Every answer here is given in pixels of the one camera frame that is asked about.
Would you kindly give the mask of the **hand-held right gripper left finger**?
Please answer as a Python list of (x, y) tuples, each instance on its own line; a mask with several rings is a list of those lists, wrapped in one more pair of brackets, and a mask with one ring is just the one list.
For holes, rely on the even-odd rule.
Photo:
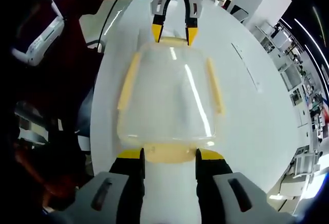
[(64, 223), (140, 223), (144, 179), (144, 149), (124, 150), (108, 172), (78, 190)]

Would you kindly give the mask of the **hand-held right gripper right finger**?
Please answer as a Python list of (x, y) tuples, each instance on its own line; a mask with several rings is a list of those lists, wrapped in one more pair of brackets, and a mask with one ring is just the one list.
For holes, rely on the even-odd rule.
[(195, 174), (202, 223), (289, 223), (289, 214), (277, 212), (266, 193), (234, 173), (221, 154), (198, 148)]

